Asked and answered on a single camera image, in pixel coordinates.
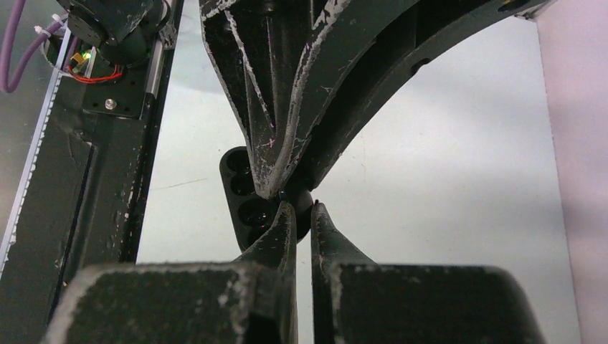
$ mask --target screw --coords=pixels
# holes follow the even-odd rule
[[[267,16],[272,16],[277,11],[277,3],[273,0],[267,0],[262,5],[262,13]]]
[[[108,110],[114,110],[116,109],[116,105],[118,105],[116,103],[116,100],[108,98],[105,100],[105,108]]]

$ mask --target white cable tie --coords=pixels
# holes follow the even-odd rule
[[[51,38],[51,36],[52,36],[52,35],[50,34],[50,32],[48,32],[47,30],[45,30],[45,29],[43,29],[43,28],[39,27],[38,25],[36,25],[36,26],[34,27],[34,31],[35,31],[35,32],[36,32],[38,35],[40,35],[40,34],[46,34],[48,38]]]
[[[66,23],[65,23],[65,19],[64,19],[64,18],[62,18],[62,17],[61,17],[59,14],[54,13],[54,14],[51,16],[51,18],[53,18],[53,23],[52,23],[51,25],[53,25],[53,24],[55,24],[55,23],[59,23],[59,24],[61,24],[61,26],[62,26],[62,27],[64,27],[64,26],[65,26],[65,24],[66,24]]]

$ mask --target black plastic holder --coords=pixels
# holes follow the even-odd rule
[[[290,203],[295,209],[298,241],[310,231],[313,198],[309,190],[288,184],[271,199],[258,196],[245,147],[236,147],[226,152],[220,161],[219,172],[241,252],[253,245],[270,228],[281,201]]]

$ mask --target hole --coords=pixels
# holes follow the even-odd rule
[[[268,317],[249,314],[249,327],[245,334],[245,344],[280,344],[281,335],[277,323]]]
[[[252,229],[252,231],[247,235],[247,248],[251,245],[255,244],[255,242],[262,236],[266,231],[270,228],[269,224],[265,224],[264,226],[260,226]]]
[[[246,150],[235,150],[230,153],[226,159],[226,165],[236,173],[249,173],[251,171]]]
[[[239,207],[239,220],[247,226],[260,227],[272,221],[272,207],[265,199],[252,199]]]
[[[414,75],[416,75],[416,73],[418,73],[418,70],[420,69],[420,67],[426,65],[429,62],[431,62],[431,59],[421,59],[416,64],[414,64],[412,66],[412,68],[409,70],[411,72],[412,76],[414,76]]]
[[[253,177],[251,173],[237,174],[230,181],[232,193],[239,196],[249,196],[255,194],[255,186],[253,185]]]
[[[515,11],[516,9],[522,7],[523,5],[530,2],[530,0],[505,0],[503,5],[498,8],[499,13]]]

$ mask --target red wire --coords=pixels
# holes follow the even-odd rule
[[[119,77],[121,77],[123,75],[122,72],[118,72],[118,66],[114,66],[114,72],[112,72],[112,75],[109,75],[107,77],[81,77],[79,75],[76,75],[76,73],[74,73],[72,71],[71,67],[68,67],[67,70],[70,72],[70,74],[74,77],[74,79],[76,79],[79,82],[85,83],[85,84],[97,84],[99,82],[105,82],[105,81],[110,81],[110,80],[114,80],[114,79],[118,79]]]

